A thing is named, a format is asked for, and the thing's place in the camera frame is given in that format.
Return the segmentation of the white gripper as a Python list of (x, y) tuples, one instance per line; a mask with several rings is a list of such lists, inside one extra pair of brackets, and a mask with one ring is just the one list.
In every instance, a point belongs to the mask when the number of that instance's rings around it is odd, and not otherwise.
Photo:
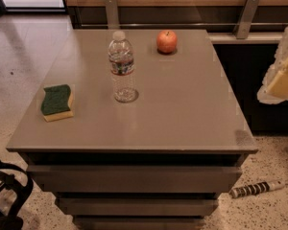
[(267, 70), (257, 92), (262, 104), (280, 104), (288, 101), (288, 26), (278, 43), (275, 62)]

